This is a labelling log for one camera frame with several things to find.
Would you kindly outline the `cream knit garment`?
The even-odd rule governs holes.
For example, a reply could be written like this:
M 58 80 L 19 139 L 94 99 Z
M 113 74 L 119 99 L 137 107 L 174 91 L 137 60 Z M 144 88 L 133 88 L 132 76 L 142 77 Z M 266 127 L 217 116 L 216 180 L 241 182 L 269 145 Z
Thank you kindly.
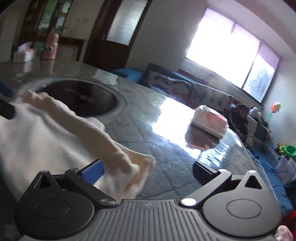
M 117 201 L 134 199 L 156 161 L 114 141 L 95 118 L 77 116 L 67 105 L 26 90 L 14 102 L 12 119 L 1 118 L 1 176 L 19 200 L 41 170 L 62 174 L 94 160 L 104 165 L 94 186 Z

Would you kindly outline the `seated child dark clothes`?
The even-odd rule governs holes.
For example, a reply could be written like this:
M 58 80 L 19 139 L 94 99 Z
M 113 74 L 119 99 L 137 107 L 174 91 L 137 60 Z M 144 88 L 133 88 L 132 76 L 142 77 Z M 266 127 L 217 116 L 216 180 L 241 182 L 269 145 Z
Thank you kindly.
M 244 144 L 248 136 L 248 113 L 249 108 L 246 105 L 238 104 L 231 109 L 228 120 L 229 128 L 238 135 Z

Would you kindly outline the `blue corner sofa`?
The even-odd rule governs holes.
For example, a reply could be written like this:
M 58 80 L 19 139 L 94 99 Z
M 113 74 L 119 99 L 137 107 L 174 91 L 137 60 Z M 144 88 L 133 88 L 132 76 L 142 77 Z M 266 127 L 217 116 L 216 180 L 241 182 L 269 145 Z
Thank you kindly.
M 233 96 L 216 89 L 213 85 L 195 75 L 184 75 L 185 72 L 183 70 L 181 72 L 173 72 L 156 64 L 149 63 L 145 72 L 135 68 L 122 68 L 111 70 L 111 73 L 151 88 L 166 96 L 169 95 L 169 92 L 156 83 L 156 77 L 159 75 L 160 77 L 180 80 L 185 82 L 185 85 L 190 86 L 190 90 L 187 93 L 187 106 L 196 108 L 204 104 L 218 111 L 226 118 L 229 118 L 231 111 L 238 105 L 238 101 Z M 275 167 L 283 158 L 283 155 L 276 152 L 275 146 L 267 137 L 267 128 L 263 124 L 259 123 L 252 116 L 249 116 L 247 120 L 247 139 L 250 143 L 246 146 L 250 157 L 255 161 L 255 164 L 259 165 L 259 171 L 263 173 L 263 179 L 267 180 L 267 184 L 271 186 L 271 190 L 275 193 L 283 214 L 288 216 L 295 210 L 295 198 L 286 192 L 285 186 L 275 172 Z

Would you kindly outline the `white pink tissue box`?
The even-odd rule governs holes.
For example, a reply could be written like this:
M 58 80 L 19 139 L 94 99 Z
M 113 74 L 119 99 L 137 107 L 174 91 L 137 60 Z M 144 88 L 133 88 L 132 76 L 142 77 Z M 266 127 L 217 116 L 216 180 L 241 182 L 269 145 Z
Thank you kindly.
M 36 51 L 31 48 L 32 42 L 26 42 L 19 45 L 14 52 L 13 61 L 15 63 L 25 63 L 33 60 L 36 56 Z

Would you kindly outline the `pink cartoon face bottle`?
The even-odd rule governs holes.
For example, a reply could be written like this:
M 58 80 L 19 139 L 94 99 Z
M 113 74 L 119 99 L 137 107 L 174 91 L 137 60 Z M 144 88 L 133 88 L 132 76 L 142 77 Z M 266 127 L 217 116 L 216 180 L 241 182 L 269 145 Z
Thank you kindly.
M 41 59 L 43 60 L 55 60 L 58 51 L 59 34 L 56 32 L 56 28 L 52 28 L 43 45 L 43 51 Z

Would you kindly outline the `clear plastic storage box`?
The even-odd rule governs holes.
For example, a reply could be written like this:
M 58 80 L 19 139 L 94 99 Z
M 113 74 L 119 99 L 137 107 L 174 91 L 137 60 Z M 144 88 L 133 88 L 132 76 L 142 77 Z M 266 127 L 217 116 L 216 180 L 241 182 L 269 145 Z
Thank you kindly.
M 287 159 L 285 156 L 280 156 L 275 172 L 283 186 L 287 186 L 295 180 L 295 161 L 292 158 Z

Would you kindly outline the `white plush toy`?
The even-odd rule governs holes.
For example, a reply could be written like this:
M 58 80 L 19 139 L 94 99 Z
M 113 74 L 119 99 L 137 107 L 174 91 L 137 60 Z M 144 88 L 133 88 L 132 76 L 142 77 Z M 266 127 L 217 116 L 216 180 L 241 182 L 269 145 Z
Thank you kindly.
M 258 108 L 256 106 L 254 106 L 253 108 L 251 108 L 249 110 L 249 114 L 248 114 L 251 118 L 253 118 L 254 120 L 256 120 L 258 123 L 262 123 L 263 119 L 262 119 L 262 113 L 258 110 Z

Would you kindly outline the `green plastic bowl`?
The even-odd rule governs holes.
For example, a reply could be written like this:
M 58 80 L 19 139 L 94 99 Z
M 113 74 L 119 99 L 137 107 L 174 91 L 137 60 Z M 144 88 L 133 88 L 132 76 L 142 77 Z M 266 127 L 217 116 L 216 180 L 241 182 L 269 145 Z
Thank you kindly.
M 296 148 L 294 146 L 285 146 L 284 153 L 289 158 L 295 158 L 296 157 Z

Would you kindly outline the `butterfly cushion right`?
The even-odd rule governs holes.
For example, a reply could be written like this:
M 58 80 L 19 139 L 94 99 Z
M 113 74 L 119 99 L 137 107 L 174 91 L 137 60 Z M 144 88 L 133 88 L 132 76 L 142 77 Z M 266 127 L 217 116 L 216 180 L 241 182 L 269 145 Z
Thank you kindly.
M 203 84 L 193 84 L 188 95 L 188 106 L 192 109 L 206 105 L 224 114 L 231 109 L 233 96 Z

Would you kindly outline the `butterfly cushion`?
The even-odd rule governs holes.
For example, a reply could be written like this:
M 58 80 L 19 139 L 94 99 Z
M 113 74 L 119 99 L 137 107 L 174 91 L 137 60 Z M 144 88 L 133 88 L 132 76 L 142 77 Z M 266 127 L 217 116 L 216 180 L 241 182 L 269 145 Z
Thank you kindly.
M 188 95 L 188 106 L 192 109 L 206 105 L 224 114 L 231 109 L 233 96 L 203 84 L 193 84 Z
M 184 80 L 167 77 L 154 71 L 149 71 L 146 83 L 156 92 L 179 99 L 186 99 L 191 88 L 191 84 Z

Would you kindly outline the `dark wooden side table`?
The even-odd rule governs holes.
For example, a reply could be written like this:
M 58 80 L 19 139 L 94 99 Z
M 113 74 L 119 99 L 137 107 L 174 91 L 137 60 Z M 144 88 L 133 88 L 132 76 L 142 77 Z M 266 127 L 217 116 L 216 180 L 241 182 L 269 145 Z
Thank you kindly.
M 37 36 L 37 42 L 34 42 L 33 47 L 38 56 L 41 56 L 45 36 Z M 58 40 L 58 50 L 56 58 L 58 60 L 75 60 L 79 61 L 85 40 L 71 37 L 60 37 Z

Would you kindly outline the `pink white small garment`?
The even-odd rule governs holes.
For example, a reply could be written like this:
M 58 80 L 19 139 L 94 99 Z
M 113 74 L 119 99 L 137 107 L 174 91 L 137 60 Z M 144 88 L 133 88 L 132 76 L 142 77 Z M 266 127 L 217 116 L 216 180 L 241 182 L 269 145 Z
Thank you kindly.
M 285 225 L 278 227 L 274 237 L 277 241 L 293 241 L 293 235 Z

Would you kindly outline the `butterfly cushion left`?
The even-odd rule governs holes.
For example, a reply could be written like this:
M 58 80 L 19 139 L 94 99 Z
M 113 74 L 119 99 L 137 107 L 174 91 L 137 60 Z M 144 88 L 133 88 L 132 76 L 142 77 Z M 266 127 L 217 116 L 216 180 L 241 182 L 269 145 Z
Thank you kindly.
M 186 99 L 191 88 L 191 84 L 184 80 L 167 77 L 154 71 L 149 71 L 146 83 L 156 92 L 179 99 Z

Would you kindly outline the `dark wooden door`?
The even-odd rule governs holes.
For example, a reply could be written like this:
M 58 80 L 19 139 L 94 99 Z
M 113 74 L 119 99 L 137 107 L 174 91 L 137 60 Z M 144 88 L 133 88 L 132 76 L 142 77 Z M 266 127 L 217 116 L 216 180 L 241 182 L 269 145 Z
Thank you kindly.
M 102 69 L 125 68 L 152 1 L 104 1 L 94 23 L 83 62 Z

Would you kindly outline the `window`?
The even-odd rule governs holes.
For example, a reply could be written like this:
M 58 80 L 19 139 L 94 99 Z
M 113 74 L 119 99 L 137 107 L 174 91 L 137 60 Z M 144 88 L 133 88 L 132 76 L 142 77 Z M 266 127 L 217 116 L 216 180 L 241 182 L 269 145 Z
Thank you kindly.
M 185 58 L 262 103 L 280 57 L 237 21 L 207 7 Z

